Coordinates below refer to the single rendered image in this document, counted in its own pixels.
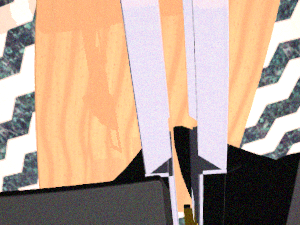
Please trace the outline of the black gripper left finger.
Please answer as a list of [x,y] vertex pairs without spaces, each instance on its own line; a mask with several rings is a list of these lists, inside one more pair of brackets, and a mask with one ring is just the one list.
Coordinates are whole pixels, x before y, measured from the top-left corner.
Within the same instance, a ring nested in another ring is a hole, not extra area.
[[0,225],[174,225],[169,176],[134,157],[113,181],[0,192]]

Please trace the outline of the light wooden board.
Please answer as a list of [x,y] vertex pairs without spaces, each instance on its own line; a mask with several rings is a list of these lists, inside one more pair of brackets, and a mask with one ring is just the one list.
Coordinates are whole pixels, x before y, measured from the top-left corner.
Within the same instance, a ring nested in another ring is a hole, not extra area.
[[[173,127],[188,116],[182,0],[158,0],[178,212],[191,196]],[[228,0],[227,144],[239,147],[271,42],[279,0]],[[141,149],[119,0],[37,0],[35,115],[38,189],[113,181]]]

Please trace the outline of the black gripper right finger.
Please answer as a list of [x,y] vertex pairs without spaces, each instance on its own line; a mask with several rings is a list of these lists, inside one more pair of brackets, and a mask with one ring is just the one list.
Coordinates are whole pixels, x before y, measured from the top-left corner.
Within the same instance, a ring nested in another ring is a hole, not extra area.
[[[173,127],[190,196],[190,128]],[[300,225],[300,152],[263,157],[227,144],[227,173],[202,174],[203,225]]]

